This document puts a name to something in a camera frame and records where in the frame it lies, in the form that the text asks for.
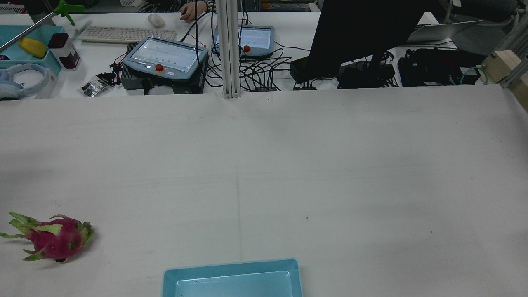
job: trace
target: dragon fruit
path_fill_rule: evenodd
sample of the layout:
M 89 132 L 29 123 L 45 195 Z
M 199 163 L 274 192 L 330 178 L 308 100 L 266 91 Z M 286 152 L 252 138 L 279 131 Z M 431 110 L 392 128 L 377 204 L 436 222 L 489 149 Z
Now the dragon fruit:
M 67 258 L 80 252 L 94 232 L 89 222 L 81 223 L 67 216 L 57 215 L 59 218 L 49 222 L 38 222 L 34 218 L 10 212 L 16 220 L 9 224 L 23 234 L 8 235 L 0 233 L 4 238 L 25 238 L 33 242 L 35 250 L 24 250 L 31 254 L 24 261 L 35 261 L 45 258 L 63 262 Z

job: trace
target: green clamp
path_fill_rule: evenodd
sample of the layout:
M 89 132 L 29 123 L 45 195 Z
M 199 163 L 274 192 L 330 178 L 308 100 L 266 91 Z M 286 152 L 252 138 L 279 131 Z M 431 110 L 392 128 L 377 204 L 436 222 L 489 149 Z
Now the green clamp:
M 66 3 L 66 1 L 64 0 L 60 0 L 59 4 L 57 5 L 57 8 L 55 8 L 53 12 L 56 15 L 60 15 L 61 17 L 66 17 L 67 19 L 70 20 L 70 23 L 72 24 L 72 26 L 75 26 L 75 23 L 71 19 L 69 13 L 70 12 L 83 12 L 85 9 L 86 7 L 82 5 L 72 5 L 72 4 Z

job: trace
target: person's hand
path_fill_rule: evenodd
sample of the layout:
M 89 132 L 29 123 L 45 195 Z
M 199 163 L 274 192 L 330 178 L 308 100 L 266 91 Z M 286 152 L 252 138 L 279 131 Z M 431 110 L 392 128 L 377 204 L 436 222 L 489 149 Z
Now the person's hand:
M 194 13 L 194 5 L 197 5 L 197 14 Z M 180 20 L 190 23 L 196 19 L 196 15 L 201 15 L 202 13 L 206 12 L 207 9 L 207 2 L 205 1 L 198 1 L 196 4 L 186 3 L 182 6 L 182 9 L 180 9 L 180 13 L 182 14 Z

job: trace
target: dark spot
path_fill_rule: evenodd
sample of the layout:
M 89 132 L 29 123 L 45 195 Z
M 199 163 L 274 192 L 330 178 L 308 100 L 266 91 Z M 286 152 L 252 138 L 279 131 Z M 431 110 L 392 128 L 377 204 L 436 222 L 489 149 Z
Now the dark spot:
M 70 250 L 75 250 L 78 244 L 76 242 L 70 242 Z

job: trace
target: blue bin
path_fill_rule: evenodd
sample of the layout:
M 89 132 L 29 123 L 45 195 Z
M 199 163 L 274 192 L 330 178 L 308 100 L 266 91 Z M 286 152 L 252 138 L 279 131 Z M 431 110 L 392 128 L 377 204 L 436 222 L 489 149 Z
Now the blue bin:
M 29 26 L 22 25 L 0 25 L 0 45 L 5 44 L 28 27 Z M 53 34 L 62 32 L 64 32 L 64 27 L 62 26 L 40 26 L 25 37 L 36 39 L 47 46 Z M 39 59 L 26 53 L 15 43 L 0 54 L 9 57 L 9 60 L 0 60 L 0 69 L 5 69 L 17 64 L 33 63 L 51 69 L 55 75 L 59 75 L 59 72 L 61 71 L 59 62 L 57 62 L 57 59 L 55 59 L 55 56 L 49 49 L 46 52 L 46 55 L 42 59 Z
M 297 260 L 167 269 L 162 297 L 303 297 Z

